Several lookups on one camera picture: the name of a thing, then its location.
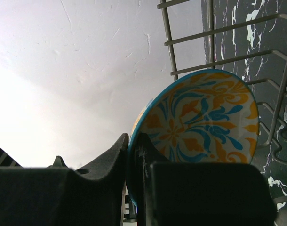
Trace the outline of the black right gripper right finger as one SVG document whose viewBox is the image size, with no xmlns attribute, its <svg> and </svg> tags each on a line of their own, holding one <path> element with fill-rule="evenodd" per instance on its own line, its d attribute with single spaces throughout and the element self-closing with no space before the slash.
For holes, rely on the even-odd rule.
<svg viewBox="0 0 287 226">
<path fill-rule="evenodd" d="M 259 170 L 238 163 L 173 163 L 146 134 L 135 145 L 140 226 L 272 226 L 277 207 Z"/>
</svg>

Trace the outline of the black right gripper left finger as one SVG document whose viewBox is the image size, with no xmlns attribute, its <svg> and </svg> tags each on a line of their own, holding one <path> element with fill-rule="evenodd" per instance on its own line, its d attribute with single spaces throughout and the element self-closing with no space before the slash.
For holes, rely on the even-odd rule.
<svg viewBox="0 0 287 226">
<path fill-rule="evenodd" d="M 0 226 L 120 226 L 128 134 L 74 170 L 23 168 L 0 149 Z"/>
</svg>

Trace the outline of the blue and yellow patterned bowl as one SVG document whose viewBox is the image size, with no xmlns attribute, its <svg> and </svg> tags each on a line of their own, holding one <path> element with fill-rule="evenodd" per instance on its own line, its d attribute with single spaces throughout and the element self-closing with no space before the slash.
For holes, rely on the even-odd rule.
<svg viewBox="0 0 287 226">
<path fill-rule="evenodd" d="M 205 69 L 174 81 L 144 107 L 129 139 L 126 183 L 137 203 L 132 171 L 140 133 L 172 162 L 250 163 L 259 137 L 259 111 L 235 74 Z"/>
</svg>

